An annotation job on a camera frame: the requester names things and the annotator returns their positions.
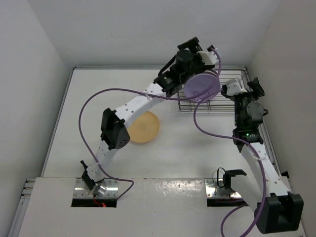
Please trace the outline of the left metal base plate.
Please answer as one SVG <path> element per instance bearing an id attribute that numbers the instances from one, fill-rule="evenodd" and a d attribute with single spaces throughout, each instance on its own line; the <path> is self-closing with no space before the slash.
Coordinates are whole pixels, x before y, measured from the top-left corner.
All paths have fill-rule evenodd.
<path id="1" fill-rule="evenodd" d="M 74 199 L 113 199 L 118 196 L 118 182 L 112 179 L 103 179 L 97 182 L 92 190 L 88 189 L 88 186 L 82 179 L 77 179 L 73 198 Z"/>

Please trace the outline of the orange plate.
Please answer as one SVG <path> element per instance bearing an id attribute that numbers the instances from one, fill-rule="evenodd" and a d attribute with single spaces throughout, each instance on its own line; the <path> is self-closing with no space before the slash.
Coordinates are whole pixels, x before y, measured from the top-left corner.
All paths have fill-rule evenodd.
<path id="1" fill-rule="evenodd" d="M 148 143 L 156 138 L 159 129 L 159 119 L 154 113 L 147 111 L 128 128 L 130 141 L 139 144 Z"/>

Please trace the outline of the purple plate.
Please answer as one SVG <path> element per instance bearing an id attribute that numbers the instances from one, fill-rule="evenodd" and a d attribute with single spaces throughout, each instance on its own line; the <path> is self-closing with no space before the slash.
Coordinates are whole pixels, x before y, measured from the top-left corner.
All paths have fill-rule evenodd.
<path id="1" fill-rule="evenodd" d="M 184 85 L 183 91 L 186 98 L 194 102 L 202 99 L 204 103 L 213 99 L 221 90 L 219 79 L 211 74 L 203 73 L 192 76 Z"/>
<path id="2" fill-rule="evenodd" d="M 214 75 L 218 75 L 218 73 L 215 71 L 215 70 L 213 70 L 213 69 L 210 69 L 210 70 L 206 70 L 208 73 L 213 73 Z"/>

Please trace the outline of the metal base plate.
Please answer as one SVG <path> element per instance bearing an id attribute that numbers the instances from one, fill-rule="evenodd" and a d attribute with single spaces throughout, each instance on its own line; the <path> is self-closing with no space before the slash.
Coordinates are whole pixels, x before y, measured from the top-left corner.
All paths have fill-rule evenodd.
<path id="1" fill-rule="evenodd" d="M 217 181 L 216 178 L 209 178 L 204 180 L 205 193 L 208 199 L 242 199 L 241 195 L 237 192 L 233 193 L 230 190 L 219 188 L 223 185 L 222 178 Z"/>
<path id="2" fill-rule="evenodd" d="M 118 196 L 118 182 L 112 179 L 103 179 L 97 182 L 92 190 L 88 189 L 88 186 L 82 179 L 77 179 L 73 198 L 74 199 L 113 199 Z"/>

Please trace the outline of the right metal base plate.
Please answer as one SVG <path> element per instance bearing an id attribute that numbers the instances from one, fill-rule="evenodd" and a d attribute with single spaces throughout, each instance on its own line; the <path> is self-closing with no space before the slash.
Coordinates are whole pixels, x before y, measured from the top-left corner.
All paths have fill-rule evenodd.
<path id="1" fill-rule="evenodd" d="M 237 192 L 233 193 L 230 190 L 219 188 L 223 185 L 222 178 L 217 181 L 216 178 L 209 178 L 204 180 L 205 193 L 208 199 L 242 199 L 241 195 Z"/>

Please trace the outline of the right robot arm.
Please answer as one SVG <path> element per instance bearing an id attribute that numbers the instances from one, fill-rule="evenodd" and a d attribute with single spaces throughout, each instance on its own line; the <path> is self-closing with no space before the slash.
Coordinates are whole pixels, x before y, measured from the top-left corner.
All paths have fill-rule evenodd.
<path id="1" fill-rule="evenodd" d="M 259 126 L 269 112 L 258 102 L 265 92 L 257 78 L 247 86 L 244 88 L 239 79 L 231 79 L 223 85 L 221 94 L 234 102 L 236 127 L 233 141 L 247 161 L 256 183 L 253 184 L 241 169 L 227 170 L 223 176 L 224 188 L 241 195 L 254 212 L 254 224 L 262 234 L 296 231 L 304 201 L 281 180 L 260 135 Z"/>

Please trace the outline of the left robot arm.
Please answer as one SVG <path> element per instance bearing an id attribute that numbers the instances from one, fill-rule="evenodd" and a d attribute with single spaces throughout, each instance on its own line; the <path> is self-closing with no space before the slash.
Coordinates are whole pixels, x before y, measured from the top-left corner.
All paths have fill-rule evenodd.
<path id="1" fill-rule="evenodd" d="M 105 178 L 114 179 L 106 172 L 108 165 L 117 151 L 128 144 L 130 136 L 127 129 L 146 111 L 165 100 L 176 100 L 174 97 L 190 77 L 211 71 L 220 62 L 214 46 L 203 50 L 198 38 L 178 45 L 177 53 L 159 71 L 154 81 L 136 97 L 124 105 L 102 113 L 100 143 L 97 152 L 92 152 L 94 162 L 84 165 L 81 176 L 88 191 L 100 196 L 105 189 L 102 186 Z"/>

